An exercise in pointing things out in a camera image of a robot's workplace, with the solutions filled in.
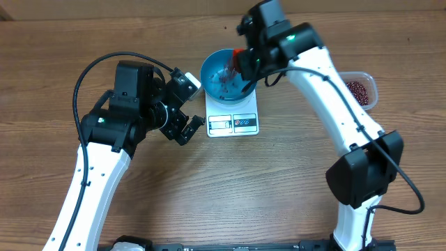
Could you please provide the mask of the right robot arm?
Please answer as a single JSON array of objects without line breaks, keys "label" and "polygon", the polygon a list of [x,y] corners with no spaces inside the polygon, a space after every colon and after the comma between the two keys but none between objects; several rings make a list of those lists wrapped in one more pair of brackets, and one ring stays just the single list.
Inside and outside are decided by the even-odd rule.
[{"label": "right robot arm", "polygon": [[385,132],[361,107],[335,69],[328,48],[308,23],[293,26],[278,1],[262,1],[242,17],[237,32],[247,47],[236,70],[253,84],[286,75],[309,101],[332,139],[338,161],[326,171],[339,202],[329,241],[301,242],[312,250],[394,250],[393,241],[371,236],[374,209],[397,176],[403,140]]}]

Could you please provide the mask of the orange measuring scoop blue handle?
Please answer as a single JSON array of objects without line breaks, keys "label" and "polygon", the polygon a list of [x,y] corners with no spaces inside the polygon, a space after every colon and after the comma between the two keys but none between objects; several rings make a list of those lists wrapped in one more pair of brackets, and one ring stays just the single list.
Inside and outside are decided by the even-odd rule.
[{"label": "orange measuring scoop blue handle", "polygon": [[239,64],[239,54],[243,53],[244,49],[234,49],[232,52],[232,60],[230,62],[230,69],[237,73],[241,73],[240,64]]}]

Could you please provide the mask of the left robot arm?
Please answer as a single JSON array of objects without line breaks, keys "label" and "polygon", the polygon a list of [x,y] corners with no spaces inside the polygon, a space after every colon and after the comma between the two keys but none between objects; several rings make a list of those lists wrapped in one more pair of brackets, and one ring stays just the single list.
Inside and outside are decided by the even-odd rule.
[{"label": "left robot arm", "polygon": [[205,122],[180,107],[201,90],[192,73],[175,68],[165,80],[156,66],[119,61],[114,88],[80,123],[82,143],[68,193],[45,250],[96,250],[116,188],[147,132],[185,145]]}]

